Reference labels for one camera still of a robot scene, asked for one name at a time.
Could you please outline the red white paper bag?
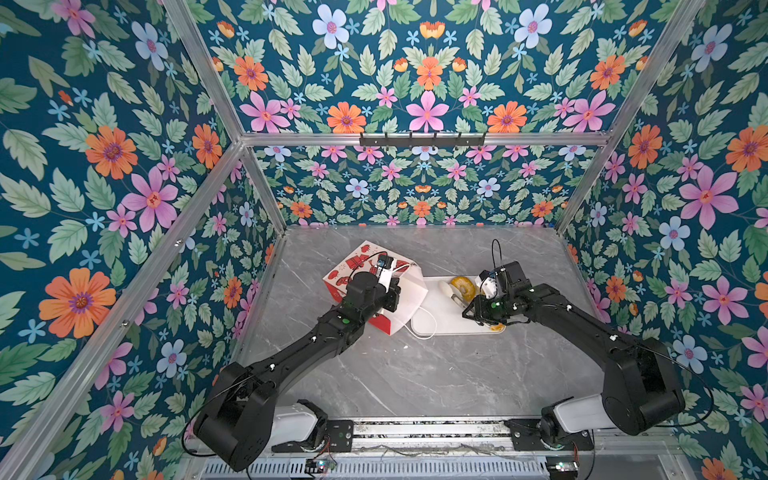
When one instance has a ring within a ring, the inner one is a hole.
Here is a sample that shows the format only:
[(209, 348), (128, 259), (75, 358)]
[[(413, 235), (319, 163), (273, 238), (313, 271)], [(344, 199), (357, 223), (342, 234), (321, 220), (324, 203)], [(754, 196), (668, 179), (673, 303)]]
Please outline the red white paper bag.
[(423, 311), (428, 288), (417, 263), (371, 241), (362, 242), (333, 267), (323, 282), (332, 298), (365, 311), (368, 323), (392, 336)]

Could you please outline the yellow fake donut bread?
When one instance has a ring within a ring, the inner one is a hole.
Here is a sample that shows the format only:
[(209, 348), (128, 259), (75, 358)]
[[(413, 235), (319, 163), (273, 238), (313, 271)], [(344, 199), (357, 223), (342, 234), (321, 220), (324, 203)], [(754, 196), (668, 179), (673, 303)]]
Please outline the yellow fake donut bread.
[(457, 276), (450, 280), (450, 285), (458, 291), (465, 303), (470, 303), (477, 295), (477, 286), (468, 277)]

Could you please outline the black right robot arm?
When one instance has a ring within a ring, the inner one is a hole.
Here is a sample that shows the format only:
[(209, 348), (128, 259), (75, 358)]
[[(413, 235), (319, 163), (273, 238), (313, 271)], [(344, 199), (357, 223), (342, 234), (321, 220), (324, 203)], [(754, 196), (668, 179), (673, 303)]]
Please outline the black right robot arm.
[(570, 435), (605, 428), (636, 436), (685, 410), (679, 365), (660, 341), (611, 328), (556, 288), (532, 284), (518, 262), (482, 271), (475, 285), (478, 293), (464, 308), (463, 318), (509, 326), (523, 316), (527, 323), (568, 340), (603, 373), (600, 393), (542, 409), (538, 431), (543, 442), (554, 445)]

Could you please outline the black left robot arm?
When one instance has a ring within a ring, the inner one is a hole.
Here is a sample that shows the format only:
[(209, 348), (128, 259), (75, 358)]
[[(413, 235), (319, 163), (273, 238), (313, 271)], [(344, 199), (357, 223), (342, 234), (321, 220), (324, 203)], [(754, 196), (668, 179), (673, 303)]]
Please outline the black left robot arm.
[(349, 349), (382, 309), (396, 311), (400, 293), (397, 278), (384, 283), (367, 271), (355, 274), (342, 300), (303, 337), (248, 366), (224, 368), (193, 416), (193, 434), (234, 471), (245, 470), (267, 448), (279, 397)]

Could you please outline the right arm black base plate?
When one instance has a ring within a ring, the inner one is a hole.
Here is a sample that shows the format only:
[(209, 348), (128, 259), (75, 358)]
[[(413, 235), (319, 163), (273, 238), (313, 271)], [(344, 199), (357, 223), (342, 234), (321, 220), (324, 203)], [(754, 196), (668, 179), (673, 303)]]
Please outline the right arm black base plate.
[(541, 418), (507, 419), (503, 425), (509, 429), (516, 451), (593, 451), (595, 447), (589, 431), (567, 433), (549, 420), (545, 420), (545, 425), (541, 426)]

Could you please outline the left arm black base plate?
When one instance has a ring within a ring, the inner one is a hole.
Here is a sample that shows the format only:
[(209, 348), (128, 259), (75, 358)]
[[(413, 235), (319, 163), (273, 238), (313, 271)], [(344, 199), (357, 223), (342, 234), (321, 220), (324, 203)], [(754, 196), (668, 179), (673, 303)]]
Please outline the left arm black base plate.
[(274, 445), (271, 453), (320, 453), (323, 449), (331, 453), (349, 453), (355, 433), (352, 420), (328, 420), (323, 426), (316, 427), (307, 440), (291, 441)]

